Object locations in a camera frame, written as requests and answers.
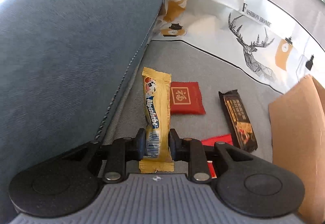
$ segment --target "red packet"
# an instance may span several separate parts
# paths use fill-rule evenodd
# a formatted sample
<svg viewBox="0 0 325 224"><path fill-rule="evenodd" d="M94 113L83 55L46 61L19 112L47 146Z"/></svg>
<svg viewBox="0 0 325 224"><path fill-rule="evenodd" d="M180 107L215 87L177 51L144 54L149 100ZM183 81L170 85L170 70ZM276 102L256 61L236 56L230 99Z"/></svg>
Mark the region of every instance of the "red packet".
<svg viewBox="0 0 325 224"><path fill-rule="evenodd" d="M217 141L224 141L225 143L233 145L232 139L231 139L231 134L212 137L209 139L202 140L201 142L205 146L214 146L215 142L217 142ZM215 169L213 168L213 165L212 165L212 161L208 161L208 167L210 170L211 178L217 178Z"/></svg>
<svg viewBox="0 0 325 224"><path fill-rule="evenodd" d="M205 114L198 82L172 82L170 88L171 114Z"/></svg>

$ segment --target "deer head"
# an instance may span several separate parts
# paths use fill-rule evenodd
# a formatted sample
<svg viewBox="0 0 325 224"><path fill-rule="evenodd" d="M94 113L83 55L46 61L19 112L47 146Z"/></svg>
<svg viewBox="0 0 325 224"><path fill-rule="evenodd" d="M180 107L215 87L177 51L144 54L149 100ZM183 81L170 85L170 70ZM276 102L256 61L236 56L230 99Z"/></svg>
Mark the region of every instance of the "deer head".
<svg viewBox="0 0 325 224"><path fill-rule="evenodd" d="M257 49L256 48L265 48L265 47L267 47L267 46L269 46L273 41L274 41L274 38L268 43L268 40L269 40L269 37L268 37L268 34L267 34L267 32L266 32L266 28L264 28L264 30L265 30L265 40L264 41L262 41L261 43L259 43L260 42L260 35L258 34L257 35L257 40L256 40L256 42L255 41L253 41L253 42L251 42L251 45L247 45L244 41L243 41L243 37L242 37L242 35L240 34L240 30L241 30L241 28L242 28L242 26L243 25L240 25L238 28L237 28L237 30L236 30L236 25L235 25L235 23L236 23L236 20L237 19L239 19L240 17L242 17L243 15L241 15L241 16L239 16L239 17L237 17L237 18L234 18L233 20L232 20L232 22L230 22L230 19L231 19L231 13L229 13L229 17L228 17L228 26L229 26L229 29L230 29L230 31L236 36L236 38L237 38L237 41L242 45L242 46L248 46L248 47L250 47L251 48L251 51L257 51Z"/></svg>

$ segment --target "brown cardboard flap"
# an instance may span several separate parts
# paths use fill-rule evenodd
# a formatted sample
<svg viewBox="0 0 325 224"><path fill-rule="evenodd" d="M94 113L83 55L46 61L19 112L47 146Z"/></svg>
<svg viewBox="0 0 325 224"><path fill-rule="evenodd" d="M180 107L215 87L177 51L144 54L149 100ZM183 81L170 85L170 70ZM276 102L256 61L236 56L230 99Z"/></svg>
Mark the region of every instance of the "brown cardboard flap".
<svg viewBox="0 0 325 224"><path fill-rule="evenodd" d="M311 76L269 104L273 163L305 186L299 212L310 223L325 220L325 89Z"/></svg>

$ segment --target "alpenliebe text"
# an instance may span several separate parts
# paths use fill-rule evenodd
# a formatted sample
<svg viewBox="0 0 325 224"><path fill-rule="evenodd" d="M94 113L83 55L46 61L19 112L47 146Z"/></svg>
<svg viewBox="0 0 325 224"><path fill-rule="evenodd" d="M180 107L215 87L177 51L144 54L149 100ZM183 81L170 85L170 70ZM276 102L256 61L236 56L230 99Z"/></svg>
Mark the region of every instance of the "alpenliebe text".
<svg viewBox="0 0 325 224"><path fill-rule="evenodd" d="M170 74L144 67L142 71L146 128L146 156L139 162L142 173L174 171L168 148L170 125Z"/></svg>

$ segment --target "gold square border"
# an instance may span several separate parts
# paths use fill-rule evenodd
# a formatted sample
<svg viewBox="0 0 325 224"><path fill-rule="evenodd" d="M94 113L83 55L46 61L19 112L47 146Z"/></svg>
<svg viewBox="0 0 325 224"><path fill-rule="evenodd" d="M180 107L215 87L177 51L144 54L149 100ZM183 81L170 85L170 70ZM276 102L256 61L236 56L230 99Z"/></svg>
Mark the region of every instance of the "gold square border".
<svg viewBox="0 0 325 224"><path fill-rule="evenodd" d="M173 96L173 103L174 104L191 104L191 97L190 97L190 92L189 92L189 88L188 87L172 87L172 96ZM175 97L174 97L174 93L173 93L173 89L186 89L187 90L187 94L188 94L188 103L176 103L175 102Z"/></svg>

